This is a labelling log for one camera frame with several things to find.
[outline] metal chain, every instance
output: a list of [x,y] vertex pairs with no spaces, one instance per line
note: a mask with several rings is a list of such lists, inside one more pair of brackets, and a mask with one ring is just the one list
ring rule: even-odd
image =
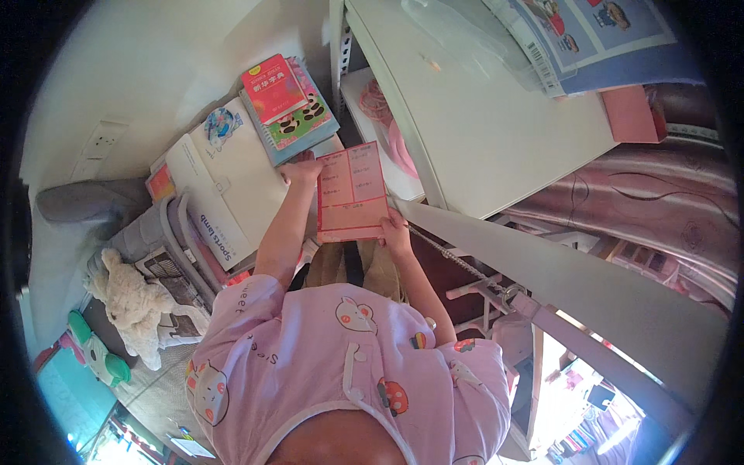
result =
[[460,267],[462,267],[466,271],[468,271],[471,275],[474,275],[478,279],[485,281],[488,286],[496,289],[499,292],[504,292],[504,293],[507,292],[507,288],[505,288],[501,284],[495,282],[493,279],[487,277],[486,275],[484,275],[483,273],[481,273],[480,271],[478,271],[474,266],[471,266],[470,264],[468,264],[468,262],[466,262],[465,260],[459,258],[457,255],[451,253],[446,248],[440,246],[439,244],[437,244],[433,240],[431,240],[428,237],[424,236],[419,231],[417,231],[416,228],[414,228],[413,226],[408,225],[408,230],[410,232],[412,232],[413,234],[417,235],[418,237],[420,237],[421,239],[424,239],[427,243],[429,243],[430,246],[432,246],[435,249],[437,249],[445,258],[449,258],[453,262],[457,263]]

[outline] electrical outlet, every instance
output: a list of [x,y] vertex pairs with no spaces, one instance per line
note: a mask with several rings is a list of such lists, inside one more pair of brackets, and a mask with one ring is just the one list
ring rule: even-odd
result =
[[80,157],[83,159],[107,157],[127,129],[129,129],[127,124],[99,121]]

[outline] child's arm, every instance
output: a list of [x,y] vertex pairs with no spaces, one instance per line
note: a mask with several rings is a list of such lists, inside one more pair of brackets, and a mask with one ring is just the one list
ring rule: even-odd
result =
[[284,289],[289,287],[295,273],[312,194],[322,169],[321,161],[300,161],[279,168],[289,190],[258,246],[254,273],[277,278]]
[[458,340],[455,334],[455,327],[452,325],[447,310],[445,310],[442,301],[439,300],[437,293],[432,288],[429,279],[423,272],[421,264],[411,249],[411,237],[408,232],[405,221],[398,211],[389,208],[390,219],[382,218],[382,230],[385,232],[385,239],[381,243],[388,248],[393,261],[400,272],[400,280],[411,307],[415,308],[424,317],[430,317],[437,323],[434,329],[434,337],[437,339],[436,347],[448,342]]

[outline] pink pajama top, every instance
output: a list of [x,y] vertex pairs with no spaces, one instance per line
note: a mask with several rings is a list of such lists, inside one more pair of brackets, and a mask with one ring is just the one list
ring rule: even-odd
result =
[[187,370],[187,397],[226,464],[264,465],[296,426],[364,410],[408,465],[484,465],[509,428],[501,348],[434,348],[406,304],[350,284],[284,292],[257,275],[221,291]]

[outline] green plush toy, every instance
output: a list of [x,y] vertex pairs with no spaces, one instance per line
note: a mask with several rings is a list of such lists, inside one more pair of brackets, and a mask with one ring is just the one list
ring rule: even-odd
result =
[[119,382],[128,382],[132,378],[124,359],[109,352],[80,312],[70,312],[67,325],[75,343],[82,349],[86,363],[100,381],[114,388]]

